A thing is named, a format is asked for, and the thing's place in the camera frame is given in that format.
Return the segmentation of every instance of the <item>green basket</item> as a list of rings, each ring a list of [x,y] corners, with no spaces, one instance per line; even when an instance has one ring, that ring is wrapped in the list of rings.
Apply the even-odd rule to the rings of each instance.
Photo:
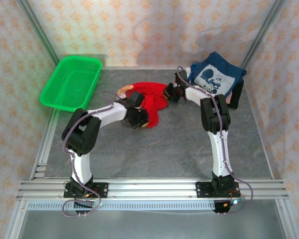
[[[58,110],[86,109],[100,78],[102,62],[84,56],[67,56],[55,68],[40,101]]]

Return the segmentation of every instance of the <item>gray floor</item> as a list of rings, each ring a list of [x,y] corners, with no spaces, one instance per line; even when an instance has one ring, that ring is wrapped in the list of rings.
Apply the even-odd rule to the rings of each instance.
[[[174,70],[104,70],[88,105],[108,105],[99,96],[102,90],[115,93],[120,87],[142,81],[168,84]],[[69,177],[70,158],[61,150],[61,134],[71,118],[61,112],[50,150],[46,177]],[[249,100],[243,91],[237,110],[230,110],[228,147],[231,166],[238,177],[270,177],[266,157]],[[159,112],[155,128],[131,129],[114,122],[99,132],[91,152],[94,178],[202,177],[212,171],[211,143],[204,131],[200,108],[193,102],[173,104]]]
[[[241,212],[96,211],[66,218],[60,211],[28,211],[19,239],[284,239],[274,200],[253,201]]]

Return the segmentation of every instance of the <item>red cloth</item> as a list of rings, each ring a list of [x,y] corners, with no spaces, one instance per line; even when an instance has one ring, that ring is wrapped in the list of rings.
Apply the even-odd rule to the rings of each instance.
[[[134,91],[145,96],[142,108],[149,115],[149,124],[147,126],[150,128],[155,127],[158,124],[158,111],[168,106],[167,99],[162,94],[167,85],[155,82],[138,82],[133,86],[133,89],[126,91],[126,96],[130,97]]]

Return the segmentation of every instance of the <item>floral wallpaper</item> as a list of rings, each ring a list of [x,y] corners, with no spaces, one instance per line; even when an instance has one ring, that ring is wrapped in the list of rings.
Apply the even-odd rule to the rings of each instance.
[[[49,109],[39,94],[54,70],[15,0],[0,1],[0,239],[30,176]]]
[[[285,2],[247,71],[269,161],[287,182],[299,225],[299,0]]]
[[[56,53],[175,68],[217,51],[240,66],[274,0],[29,0]]]

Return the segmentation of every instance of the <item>orange patterned wall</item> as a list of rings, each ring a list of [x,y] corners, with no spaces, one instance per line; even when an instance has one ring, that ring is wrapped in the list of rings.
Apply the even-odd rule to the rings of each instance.
[[[0,1],[0,239],[48,117],[39,94],[54,66],[15,0]]]
[[[299,0],[286,1],[247,71],[269,160],[287,181],[299,224]]]
[[[170,68],[212,51],[240,65],[274,0],[30,0],[60,58]]]

